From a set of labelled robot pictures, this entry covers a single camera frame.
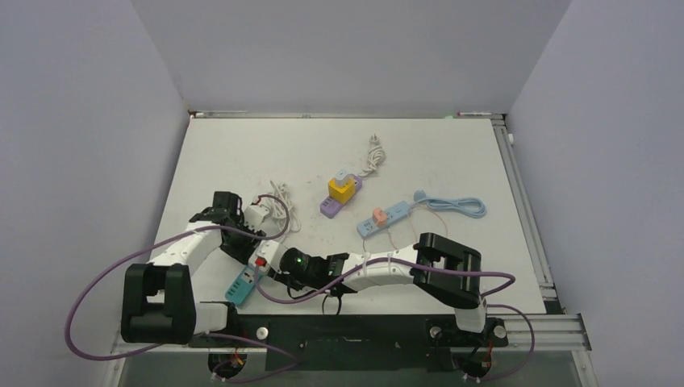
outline white table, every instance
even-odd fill
[[[324,217],[319,204],[327,196],[328,180],[341,168],[353,173],[361,170],[373,133],[386,150],[385,163],[377,176],[364,180],[362,191],[334,219]],[[478,197],[487,206],[484,218],[440,213],[448,225],[448,237],[478,250],[483,271],[511,273],[517,278],[510,288],[488,297],[489,303],[545,313],[489,119],[193,119],[156,239],[183,231],[193,214],[211,205],[214,191],[232,191],[248,202],[253,195],[271,190],[269,180],[288,184],[302,221],[301,232],[290,234],[286,245],[312,256],[361,252],[356,224],[375,207],[411,202],[417,189],[441,198]],[[433,214],[416,211],[411,219],[419,233],[444,235],[444,226]],[[391,233],[398,247],[415,242],[407,221]],[[384,232],[369,239],[366,248],[371,252],[392,249]],[[195,299],[225,301],[226,289],[242,268],[221,251],[212,253],[193,276]],[[481,288],[492,289],[502,282],[485,278]],[[273,296],[287,298],[282,284],[265,279],[263,287]],[[319,314],[321,299],[280,305],[255,290],[239,309],[241,314]],[[327,310],[334,311],[336,300],[328,304]],[[452,312],[413,285],[345,295],[342,308],[342,314]]]

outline power strip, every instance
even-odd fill
[[[387,222],[383,227],[378,227],[373,221],[373,218],[367,218],[363,222],[357,224],[357,231],[359,231],[359,235],[362,239],[369,238],[407,217],[410,209],[411,205],[407,202],[399,202],[384,210],[387,214]]]

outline white wall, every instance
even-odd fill
[[[684,2],[574,0],[508,117],[603,386],[682,385]]]
[[[193,110],[508,112],[569,0],[132,0]]]
[[[0,5],[2,385],[93,386],[104,364],[62,329],[102,268],[150,243],[187,124],[128,0]],[[107,353],[121,276],[86,300],[77,343]]]

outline white cable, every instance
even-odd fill
[[[377,171],[378,165],[382,164],[385,160],[385,150],[382,149],[380,145],[380,139],[375,135],[371,135],[368,140],[370,143],[370,149],[368,150],[368,157],[365,160],[365,167],[363,171],[359,173],[359,177],[364,178],[371,173]]]
[[[270,181],[270,183],[273,187],[273,192],[271,194],[282,200],[287,206],[287,210],[290,212],[290,229],[288,232],[299,232],[302,230],[302,223],[299,222],[299,218],[297,218],[297,215],[294,213],[294,204],[290,198],[287,197],[287,188],[285,183],[279,182],[276,184],[273,181]],[[285,211],[273,199],[269,199],[265,203],[271,211],[271,218],[278,225],[278,228],[282,229],[285,226]]]

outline yellow plug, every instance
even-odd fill
[[[346,169],[342,169],[327,183],[327,191],[328,195],[340,204],[347,204],[356,193],[357,185],[354,184],[352,175]]]

